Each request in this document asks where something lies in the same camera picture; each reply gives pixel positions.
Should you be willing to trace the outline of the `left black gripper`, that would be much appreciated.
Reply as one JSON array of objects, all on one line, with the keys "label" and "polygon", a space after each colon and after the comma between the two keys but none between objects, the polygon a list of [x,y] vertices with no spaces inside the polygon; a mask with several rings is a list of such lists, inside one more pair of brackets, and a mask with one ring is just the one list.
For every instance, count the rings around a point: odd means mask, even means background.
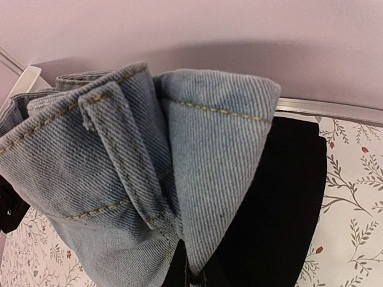
[{"label": "left black gripper", "polygon": [[30,206],[3,177],[0,180],[0,226],[8,234],[17,229]]}]

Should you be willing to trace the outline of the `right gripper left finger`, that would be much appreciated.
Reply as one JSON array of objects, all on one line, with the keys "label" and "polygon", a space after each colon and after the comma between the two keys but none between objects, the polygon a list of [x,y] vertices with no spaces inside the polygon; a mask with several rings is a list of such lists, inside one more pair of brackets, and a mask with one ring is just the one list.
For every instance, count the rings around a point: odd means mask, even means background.
[{"label": "right gripper left finger", "polygon": [[166,274],[162,287],[189,287],[190,269],[183,240],[177,244],[172,262]]}]

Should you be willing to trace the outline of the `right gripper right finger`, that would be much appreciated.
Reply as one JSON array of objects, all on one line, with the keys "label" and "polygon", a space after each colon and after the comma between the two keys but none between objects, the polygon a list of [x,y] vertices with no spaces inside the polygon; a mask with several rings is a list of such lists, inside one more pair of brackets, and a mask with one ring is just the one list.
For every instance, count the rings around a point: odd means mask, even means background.
[{"label": "right gripper right finger", "polygon": [[222,250],[216,250],[200,273],[201,286],[229,287],[229,263]]}]

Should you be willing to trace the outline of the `black t-shirt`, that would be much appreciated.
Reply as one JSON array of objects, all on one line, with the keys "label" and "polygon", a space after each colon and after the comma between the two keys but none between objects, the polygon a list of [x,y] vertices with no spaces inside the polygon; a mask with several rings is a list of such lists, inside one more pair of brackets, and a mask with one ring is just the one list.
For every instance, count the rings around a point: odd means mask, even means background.
[{"label": "black t-shirt", "polygon": [[[260,165],[217,250],[230,286],[294,286],[317,226],[326,184],[319,125],[275,117]],[[201,286],[190,271],[190,286]]]}]

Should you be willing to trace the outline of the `blue denim garment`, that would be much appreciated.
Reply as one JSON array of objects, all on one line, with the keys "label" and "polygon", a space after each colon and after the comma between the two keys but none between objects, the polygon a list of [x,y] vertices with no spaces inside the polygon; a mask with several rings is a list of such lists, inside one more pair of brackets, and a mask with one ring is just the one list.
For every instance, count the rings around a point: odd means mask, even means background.
[{"label": "blue denim garment", "polygon": [[253,75],[135,63],[59,77],[1,113],[1,176],[98,286],[198,275],[253,181],[281,94]]}]

